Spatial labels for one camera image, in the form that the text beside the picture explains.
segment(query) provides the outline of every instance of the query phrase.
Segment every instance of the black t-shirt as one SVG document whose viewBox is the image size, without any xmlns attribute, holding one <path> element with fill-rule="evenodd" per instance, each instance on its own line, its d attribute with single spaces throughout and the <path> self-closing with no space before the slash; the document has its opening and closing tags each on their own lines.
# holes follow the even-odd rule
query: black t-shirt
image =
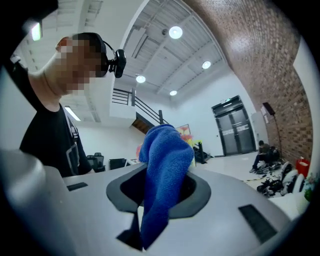
<svg viewBox="0 0 320 256">
<path fill-rule="evenodd" d="M 44 166 L 57 168 L 62 177 L 88 173 L 92 168 L 80 137 L 72 137 L 64 108 L 60 105 L 58 112 L 46 109 L 30 85 L 27 70 L 20 64 L 15 65 L 12 78 L 36 110 L 20 149 L 37 157 Z"/>
</svg>

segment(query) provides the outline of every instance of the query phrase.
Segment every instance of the blue towel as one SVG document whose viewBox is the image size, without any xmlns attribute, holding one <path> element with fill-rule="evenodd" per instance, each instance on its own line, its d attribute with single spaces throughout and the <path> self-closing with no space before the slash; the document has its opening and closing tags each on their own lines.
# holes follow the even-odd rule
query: blue towel
<svg viewBox="0 0 320 256">
<path fill-rule="evenodd" d="M 145 249 L 168 224 L 169 209 L 179 200 L 180 189 L 193 158 L 193 149 L 172 125 L 153 127 L 146 134 L 139 154 L 140 162 L 148 163 L 141 224 Z"/>
</svg>

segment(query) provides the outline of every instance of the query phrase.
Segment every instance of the ceiling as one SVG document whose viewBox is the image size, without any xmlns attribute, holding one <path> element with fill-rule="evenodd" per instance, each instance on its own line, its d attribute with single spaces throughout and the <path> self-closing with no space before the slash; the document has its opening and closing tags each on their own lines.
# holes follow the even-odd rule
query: ceiling
<svg viewBox="0 0 320 256">
<path fill-rule="evenodd" d="M 101 27 L 96 20 L 103 2 L 58 0 L 58 9 L 42 21 L 41 40 L 33 41 L 29 33 L 17 48 L 21 62 L 31 72 L 40 70 L 54 55 L 61 38 Z M 172 26 L 182 28 L 181 38 L 172 39 L 166 33 Z M 139 87 L 168 97 L 170 91 L 195 86 L 195 78 L 213 72 L 221 62 L 226 63 L 206 25 L 180 0 L 150 0 L 135 21 L 124 49 L 127 65 L 115 86 Z M 207 70 L 202 69 L 204 61 L 212 63 Z M 144 75 L 146 82 L 138 84 L 137 75 Z M 100 122 L 89 90 L 64 96 L 61 104 L 70 106 L 82 121 Z"/>
<path fill-rule="evenodd" d="M 181 38 L 169 36 L 173 26 L 182 28 Z M 206 25 L 181 0 L 150 0 L 135 21 L 124 50 L 127 64 L 115 86 L 143 87 L 167 96 L 193 86 L 195 78 L 226 62 Z M 212 63 L 206 70 L 202 68 L 205 61 Z M 137 83 L 138 75 L 146 77 L 146 82 Z"/>
</svg>

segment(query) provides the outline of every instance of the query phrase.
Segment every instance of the ceiling light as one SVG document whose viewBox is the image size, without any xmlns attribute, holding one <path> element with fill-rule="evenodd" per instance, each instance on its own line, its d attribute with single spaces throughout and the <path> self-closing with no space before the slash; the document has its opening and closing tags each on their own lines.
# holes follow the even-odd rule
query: ceiling light
<svg viewBox="0 0 320 256">
<path fill-rule="evenodd" d="M 135 79 L 138 83 L 144 83 L 146 81 L 146 78 L 142 75 L 138 75 Z"/>
<path fill-rule="evenodd" d="M 64 107 L 66 111 L 77 121 L 81 121 L 79 117 L 72 111 L 72 109 L 69 106 Z"/>
<path fill-rule="evenodd" d="M 211 66 L 211 62 L 210 62 L 210 61 L 205 61 L 205 62 L 202 64 L 202 68 L 203 68 L 204 70 L 210 68 L 210 66 Z"/>
<path fill-rule="evenodd" d="M 176 90 L 170 91 L 170 95 L 171 95 L 171 96 L 175 96 L 177 93 L 178 93 L 178 92 L 177 92 Z"/>
<path fill-rule="evenodd" d="M 38 41 L 42 37 L 41 33 L 41 25 L 40 23 L 37 23 L 31 30 L 32 39 L 33 41 Z"/>
<path fill-rule="evenodd" d="M 182 36 L 183 32 L 181 27 L 179 26 L 173 26 L 172 28 L 170 28 L 169 30 L 169 35 L 171 38 L 173 39 L 178 39 Z"/>
</svg>

